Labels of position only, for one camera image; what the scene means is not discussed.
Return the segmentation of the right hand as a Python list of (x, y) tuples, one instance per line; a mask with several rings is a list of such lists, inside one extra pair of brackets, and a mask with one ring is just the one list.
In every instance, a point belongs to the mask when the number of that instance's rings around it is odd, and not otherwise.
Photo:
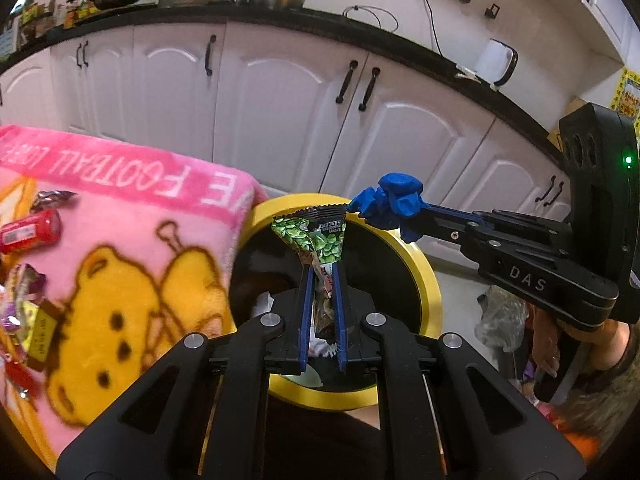
[(535, 398), (559, 405), (574, 389), (595, 392), (626, 372), (639, 351), (639, 325), (606, 320), (584, 332), (551, 313), (527, 306), (532, 316)]

